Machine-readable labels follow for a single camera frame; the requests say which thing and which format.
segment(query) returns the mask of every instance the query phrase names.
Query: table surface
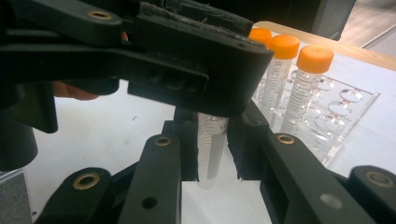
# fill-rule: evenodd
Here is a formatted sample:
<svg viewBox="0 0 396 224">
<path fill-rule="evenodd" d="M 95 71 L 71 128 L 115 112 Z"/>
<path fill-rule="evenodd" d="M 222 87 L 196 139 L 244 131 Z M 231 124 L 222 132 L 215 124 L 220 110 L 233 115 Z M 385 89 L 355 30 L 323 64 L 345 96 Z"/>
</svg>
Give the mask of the table surface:
<svg viewBox="0 0 396 224">
<path fill-rule="evenodd" d="M 347 175 L 353 166 L 372 164 L 396 173 L 394 121 L 381 117 L 384 106 L 387 113 L 396 111 L 396 106 L 388 103 L 396 95 L 392 87 L 392 83 L 396 83 L 396 63 L 388 63 L 388 59 L 392 62 L 395 59 L 271 22 L 256 25 L 279 34 L 296 35 L 306 43 L 325 45 L 336 53 L 392 69 L 378 67 L 376 69 L 383 71 L 378 75 L 387 78 L 357 83 L 365 89 L 376 91 L 378 88 L 379 92 L 385 92 L 348 137 L 346 147 L 330 169 Z M 363 64 L 361 69 L 366 70 L 366 67 L 367 64 Z M 126 89 L 127 83 L 122 81 L 119 91 L 97 100 L 56 99 L 60 129 L 54 134 L 35 131 L 38 156 L 24 169 L 32 212 L 40 213 L 50 195 L 75 171 L 101 167 L 114 175 L 138 161 L 146 140 L 161 132 L 164 120 L 173 118 L 173 106 L 128 95 Z M 373 118 L 377 117 L 381 118 L 373 124 Z M 259 182 L 236 179 L 233 157 L 227 148 L 223 150 L 218 184 L 211 190 L 203 190 L 196 183 L 183 183 L 182 204 L 184 224 L 271 223 L 259 192 Z"/>
</svg>

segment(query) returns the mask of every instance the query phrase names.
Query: orange cap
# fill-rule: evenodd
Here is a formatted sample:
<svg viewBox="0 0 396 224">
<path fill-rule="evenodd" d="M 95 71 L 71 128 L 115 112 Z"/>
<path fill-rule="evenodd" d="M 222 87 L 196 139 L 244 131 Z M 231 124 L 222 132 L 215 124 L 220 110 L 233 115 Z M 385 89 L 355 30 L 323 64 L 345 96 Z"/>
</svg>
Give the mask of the orange cap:
<svg viewBox="0 0 396 224">
<path fill-rule="evenodd" d="M 272 33 L 270 30 L 264 28 L 253 28 L 250 30 L 250 34 L 248 35 L 248 37 L 251 40 L 264 44 L 265 47 L 268 48 L 270 46 Z"/>
<path fill-rule="evenodd" d="M 270 50 L 274 58 L 281 60 L 293 59 L 297 56 L 300 40 L 292 35 L 277 35 L 271 39 Z"/>
<path fill-rule="evenodd" d="M 307 73 L 322 74 L 329 71 L 334 54 L 321 46 L 306 46 L 300 50 L 297 67 Z"/>
</svg>

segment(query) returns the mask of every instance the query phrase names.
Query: test tube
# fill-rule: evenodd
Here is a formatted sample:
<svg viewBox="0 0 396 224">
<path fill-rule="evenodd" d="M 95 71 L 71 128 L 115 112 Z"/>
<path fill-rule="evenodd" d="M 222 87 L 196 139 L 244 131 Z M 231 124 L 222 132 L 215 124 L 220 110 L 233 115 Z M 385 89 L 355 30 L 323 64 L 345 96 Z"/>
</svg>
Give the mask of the test tube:
<svg viewBox="0 0 396 224">
<path fill-rule="evenodd" d="M 264 44 L 265 47 L 269 48 L 270 42 L 271 42 L 271 37 L 272 33 L 270 30 L 264 29 L 264 28 L 253 28 L 250 31 L 250 34 L 248 37 L 251 40 L 254 40 L 256 42 L 259 42 L 261 44 Z M 265 78 L 262 77 L 262 80 L 260 81 L 259 85 L 257 86 L 256 90 L 254 91 L 253 97 L 251 98 L 252 101 L 256 104 L 257 107 L 261 107 L 262 103 L 262 94 L 264 91 L 264 83 L 265 83 Z"/>
<path fill-rule="evenodd" d="M 300 40 L 292 35 L 277 35 L 271 39 L 270 50 L 274 52 L 274 57 L 268 65 L 264 91 L 260 97 L 260 111 L 272 126 L 276 119 L 274 112 L 282 100 L 291 60 L 297 56 L 299 47 Z"/>
<path fill-rule="evenodd" d="M 280 131 L 296 135 L 303 121 L 323 73 L 332 64 L 333 53 L 321 46 L 306 46 L 297 58 L 297 76 L 294 80 L 285 117 Z"/>
<path fill-rule="evenodd" d="M 228 119 L 198 113 L 198 186 L 211 189 L 215 186 Z"/>
</svg>

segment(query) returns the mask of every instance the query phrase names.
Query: black cylinder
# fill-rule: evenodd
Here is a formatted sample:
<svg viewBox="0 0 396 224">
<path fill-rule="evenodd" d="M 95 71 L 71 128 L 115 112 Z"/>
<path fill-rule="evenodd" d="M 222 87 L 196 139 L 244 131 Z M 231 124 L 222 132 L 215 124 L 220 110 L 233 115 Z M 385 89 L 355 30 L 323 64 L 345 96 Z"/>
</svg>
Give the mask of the black cylinder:
<svg viewBox="0 0 396 224">
<path fill-rule="evenodd" d="M 17 122 L 10 110 L 0 110 L 0 171 L 22 168 L 36 155 L 32 127 Z"/>
</svg>

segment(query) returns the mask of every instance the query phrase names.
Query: transparent tube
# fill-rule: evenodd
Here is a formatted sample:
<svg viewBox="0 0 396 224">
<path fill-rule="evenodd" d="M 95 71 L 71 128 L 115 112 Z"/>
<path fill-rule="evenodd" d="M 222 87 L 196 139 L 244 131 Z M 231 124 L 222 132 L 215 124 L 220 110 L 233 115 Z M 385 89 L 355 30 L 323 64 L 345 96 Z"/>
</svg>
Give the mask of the transparent tube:
<svg viewBox="0 0 396 224">
<path fill-rule="evenodd" d="M 198 186 L 211 189 L 216 184 L 228 119 L 198 113 Z"/>
<path fill-rule="evenodd" d="M 273 58 L 268 65 L 260 110 L 270 124 L 276 118 L 274 111 L 277 109 L 276 106 L 279 106 L 278 102 L 282 99 L 282 92 L 285 89 L 290 66 L 291 60 L 277 58 Z"/>
<path fill-rule="evenodd" d="M 318 87 L 322 74 L 307 73 L 301 69 L 297 71 L 294 80 L 285 118 L 280 131 L 296 135 L 299 131 L 299 122 L 303 121 L 312 102 L 312 96 Z"/>
</svg>

